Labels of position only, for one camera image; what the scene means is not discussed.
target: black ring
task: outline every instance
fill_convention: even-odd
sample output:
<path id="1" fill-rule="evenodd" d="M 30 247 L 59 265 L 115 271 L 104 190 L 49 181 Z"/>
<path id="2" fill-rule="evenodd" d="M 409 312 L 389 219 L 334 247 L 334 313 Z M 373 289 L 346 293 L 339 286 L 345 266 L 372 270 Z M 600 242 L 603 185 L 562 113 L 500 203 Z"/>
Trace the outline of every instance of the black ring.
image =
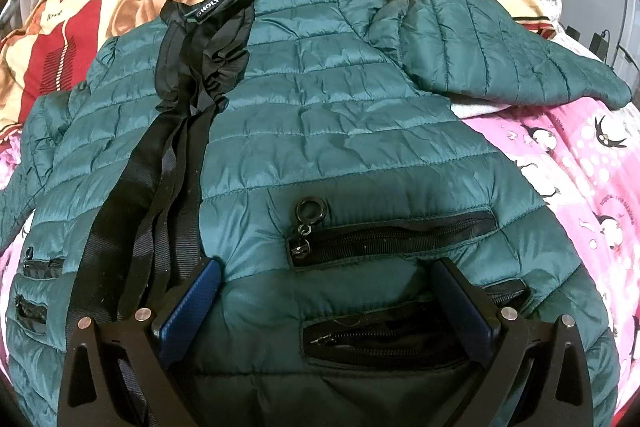
<path id="1" fill-rule="evenodd" d="M 317 204 L 320 207 L 320 212 L 315 214 L 312 217 L 303 216 L 301 211 L 302 211 L 302 207 L 306 203 Z M 324 216 L 326 216 L 326 210 L 327 210 L 327 206 L 326 206 L 326 203 L 324 203 L 324 200 L 322 198 L 318 198 L 317 196 L 307 196 L 306 198 L 302 198 L 296 205 L 296 218 L 298 218 L 299 222 L 302 223 L 303 225 L 314 225 L 324 219 Z"/>

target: pink bed sheet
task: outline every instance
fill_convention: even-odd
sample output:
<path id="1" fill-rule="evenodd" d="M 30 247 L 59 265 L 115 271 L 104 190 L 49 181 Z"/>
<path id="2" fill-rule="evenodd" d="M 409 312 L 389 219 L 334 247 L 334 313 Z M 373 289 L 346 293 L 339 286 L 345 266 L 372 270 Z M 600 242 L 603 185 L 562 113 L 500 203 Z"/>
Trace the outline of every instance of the pink bed sheet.
<path id="1" fill-rule="evenodd" d="M 601 102 L 512 107 L 465 123 L 556 214 L 601 293 L 620 356 L 619 410 L 640 387 L 640 146 Z"/>

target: green puffer jacket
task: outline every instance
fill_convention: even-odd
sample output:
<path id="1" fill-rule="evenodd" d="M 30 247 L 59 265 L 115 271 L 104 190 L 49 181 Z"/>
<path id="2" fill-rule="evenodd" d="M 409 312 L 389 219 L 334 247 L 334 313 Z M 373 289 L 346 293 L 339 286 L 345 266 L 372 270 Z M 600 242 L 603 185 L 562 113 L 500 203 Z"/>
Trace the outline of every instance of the green puffer jacket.
<path id="1" fill-rule="evenodd" d="M 58 277 L 34 279 L 22 259 L 12 286 L 12 299 L 47 311 L 40 323 L 8 311 L 12 382 L 36 426 L 56 423 L 65 317 L 90 227 L 158 115 L 154 69 L 166 28 L 156 19 L 110 39 L 85 82 L 38 99 L 22 163 L 0 194 L 0 244 L 35 208 L 22 256 L 64 260 Z M 515 24 L 494 0 L 257 0 L 248 49 L 244 79 L 210 128 L 201 176 L 202 243 L 224 280 L 186 360 L 200 420 L 442 425 L 475 376 L 468 363 L 354 369 L 306 357 L 302 330 L 430 299 L 424 261 L 447 256 L 476 285 L 522 280 L 527 317 L 575 317 L 595 425 L 609 425 L 619 367 L 593 281 L 517 167 L 442 94 L 520 105 L 592 96 L 618 108 L 630 99 L 626 85 Z M 477 211 L 495 229 L 419 253 L 294 267 L 287 238 L 296 202 L 310 194 L 329 206 L 320 229 Z"/>

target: silver rivet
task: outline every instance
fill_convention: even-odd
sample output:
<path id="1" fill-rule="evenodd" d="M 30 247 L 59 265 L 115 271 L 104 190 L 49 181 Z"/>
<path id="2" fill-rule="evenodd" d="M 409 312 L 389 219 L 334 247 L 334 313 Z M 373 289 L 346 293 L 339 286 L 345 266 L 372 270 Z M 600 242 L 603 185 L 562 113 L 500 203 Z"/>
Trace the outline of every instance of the silver rivet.
<path id="1" fill-rule="evenodd" d="M 500 315 L 502 315 L 508 321 L 514 321 L 518 318 L 518 312 L 509 306 L 507 306 L 506 308 L 502 308 L 500 310 Z"/>
<path id="2" fill-rule="evenodd" d="M 562 316 L 562 324 L 567 328 L 573 328 L 575 326 L 575 319 L 571 315 L 564 314 Z"/>
<path id="3" fill-rule="evenodd" d="M 81 330 L 85 330 L 89 326 L 91 326 L 91 317 L 82 317 L 78 321 L 78 328 L 80 328 Z"/>
<path id="4" fill-rule="evenodd" d="M 134 317 L 138 322 L 144 322 L 151 316 L 151 310 L 149 308 L 140 308 Z"/>

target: zippered pocket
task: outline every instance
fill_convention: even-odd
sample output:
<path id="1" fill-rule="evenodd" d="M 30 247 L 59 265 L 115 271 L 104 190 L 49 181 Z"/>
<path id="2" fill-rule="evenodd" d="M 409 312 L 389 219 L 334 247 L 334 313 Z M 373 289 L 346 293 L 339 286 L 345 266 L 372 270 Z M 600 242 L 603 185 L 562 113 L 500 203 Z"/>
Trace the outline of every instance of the zippered pocket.
<path id="1" fill-rule="evenodd" d="M 529 294 L 521 280 L 484 288 L 494 303 L 520 309 Z M 434 300 L 348 315 L 303 329 L 306 357 L 372 369 L 426 369 L 459 362 L 465 352 Z"/>
<path id="2" fill-rule="evenodd" d="M 305 214 L 305 207 L 311 208 Z M 402 255 L 451 247 L 497 229 L 494 214 L 476 210 L 457 216 L 395 219 L 330 229 L 316 229 L 328 211 L 315 196 L 303 198 L 296 206 L 299 222 L 288 240 L 294 267 L 330 263 L 350 257 Z"/>

